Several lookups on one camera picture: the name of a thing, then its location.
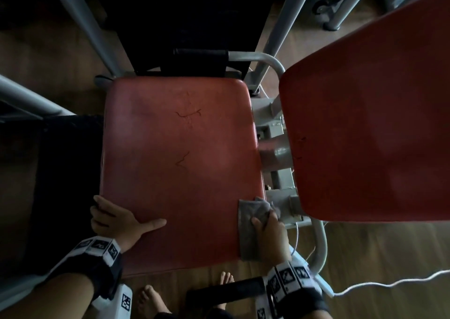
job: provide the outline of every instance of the toe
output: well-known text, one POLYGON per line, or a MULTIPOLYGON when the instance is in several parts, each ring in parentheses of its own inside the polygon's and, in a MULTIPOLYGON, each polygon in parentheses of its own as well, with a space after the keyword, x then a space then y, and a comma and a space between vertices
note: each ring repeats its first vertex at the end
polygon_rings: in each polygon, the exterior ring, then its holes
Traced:
POLYGON ((224 284, 224 280, 225 280, 225 272, 222 272, 222 274, 221 274, 221 282, 220 282, 221 285, 224 284))

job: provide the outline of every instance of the red leather seat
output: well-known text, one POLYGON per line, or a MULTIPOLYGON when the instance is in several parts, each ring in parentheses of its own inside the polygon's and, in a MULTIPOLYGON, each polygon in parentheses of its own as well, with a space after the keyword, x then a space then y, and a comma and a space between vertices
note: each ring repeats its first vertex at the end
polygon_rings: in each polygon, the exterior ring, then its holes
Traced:
POLYGON ((238 201, 264 197, 247 86, 206 77, 116 80, 101 194, 140 221, 166 218, 124 255, 124 275, 239 259, 238 201))
POLYGON ((450 220, 450 7, 416 0, 289 68, 279 92, 306 213, 450 220))

